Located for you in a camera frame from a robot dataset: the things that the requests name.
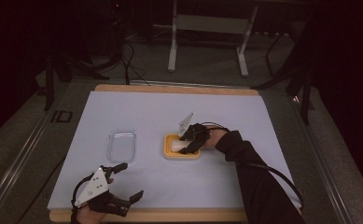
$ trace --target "cable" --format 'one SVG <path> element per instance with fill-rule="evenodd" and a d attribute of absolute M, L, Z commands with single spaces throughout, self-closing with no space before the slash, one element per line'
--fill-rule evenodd
<path fill-rule="evenodd" d="M 286 183 L 292 188 L 292 190 L 294 190 L 295 194 L 297 194 L 299 200 L 300 200 L 300 210 L 303 209 L 303 198 L 302 198 L 302 195 L 300 194 L 300 192 L 298 191 L 297 187 L 295 187 L 295 185 L 285 176 L 283 175 L 280 171 L 270 167 L 270 166 L 267 166 L 267 165 L 262 165 L 262 164 L 256 164 L 256 163 L 236 163 L 237 165 L 241 165 L 241 166 L 249 166 L 249 167 L 254 167 L 254 168 L 259 168 L 259 169 L 262 169 L 262 170 L 267 170 L 267 171 L 270 171 L 278 176 L 280 176 L 284 181 L 286 181 Z"/>
<path fill-rule="evenodd" d="M 35 195 L 35 197 L 33 198 L 33 200 L 30 202 L 30 204 L 27 206 L 27 208 L 24 210 L 23 214 L 21 214 L 21 216 L 19 217 L 18 221 L 15 222 L 15 224 L 21 223 L 21 221 L 23 220 L 23 218 L 26 216 L 26 214 L 29 212 L 30 208 L 33 206 L 33 204 L 35 203 L 35 201 L 38 199 L 39 195 L 42 193 L 42 190 L 44 190 L 45 186 L 48 184 L 48 182 L 50 181 L 50 179 L 52 178 L 53 174 L 55 173 L 55 171 L 60 167 L 60 165 L 62 165 L 62 163 L 64 162 L 65 157 L 63 157 L 58 163 L 57 165 L 53 168 L 53 170 L 50 172 L 49 176 L 47 177 L 47 179 L 45 180 L 45 183 L 42 185 L 41 189 L 39 190 L 39 192 Z"/>

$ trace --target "clear plastic container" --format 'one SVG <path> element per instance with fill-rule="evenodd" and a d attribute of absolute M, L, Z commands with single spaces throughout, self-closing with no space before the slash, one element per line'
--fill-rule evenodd
<path fill-rule="evenodd" d="M 133 129 L 115 129 L 109 135 L 107 159 L 110 162 L 130 162 L 135 155 L 136 132 Z"/>

